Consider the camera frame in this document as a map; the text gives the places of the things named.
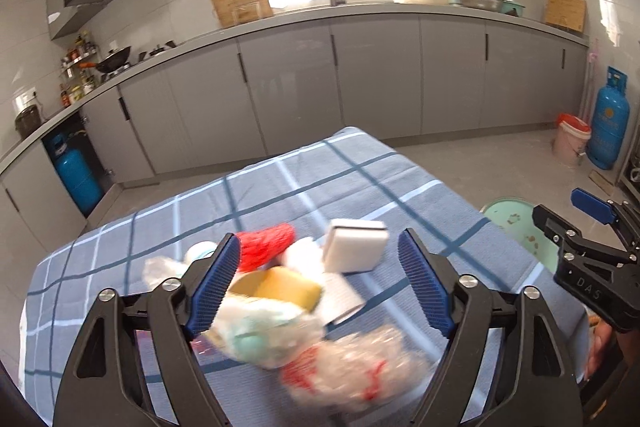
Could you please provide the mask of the right hand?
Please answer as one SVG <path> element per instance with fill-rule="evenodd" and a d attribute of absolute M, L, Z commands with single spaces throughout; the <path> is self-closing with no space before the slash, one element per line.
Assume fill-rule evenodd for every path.
<path fill-rule="evenodd" d="M 612 329 L 612 326 L 602 319 L 590 317 L 590 326 L 591 343 L 584 375 L 586 381 L 599 368 L 608 350 L 614 345 L 623 346 L 623 343 L 620 342 L 620 337 Z"/>

